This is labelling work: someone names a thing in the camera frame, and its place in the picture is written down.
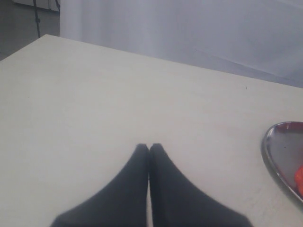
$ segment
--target floor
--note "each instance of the floor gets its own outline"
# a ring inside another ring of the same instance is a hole
[[[60,33],[57,12],[38,10],[41,36]],[[0,0],[0,61],[38,38],[32,7],[16,5],[12,0]]]

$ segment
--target metal tray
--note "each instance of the metal tray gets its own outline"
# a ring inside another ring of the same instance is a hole
[[[268,129],[262,141],[264,163],[273,175],[303,203],[294,174],[303,165],[303,122],[282,122]]]

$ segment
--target red object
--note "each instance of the red object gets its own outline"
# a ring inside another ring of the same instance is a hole
[[[301,166],[294,174],[294,181],[297,184],[299,193],[303,196],[303,166]]]

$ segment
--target white tabletop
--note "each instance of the white tabletop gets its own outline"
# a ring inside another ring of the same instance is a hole
[[[44,36],[0,62],[0,226],[49,226],[105,186],[137,143],[160,142],[254,226],[302,227],[260,153],[271,125],[303,121],[302,98],[300,88]]]

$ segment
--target white backdrop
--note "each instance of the white backdrop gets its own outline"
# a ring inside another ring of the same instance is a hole
[[[303,87],[302,0],[62,0],[61,36]]]

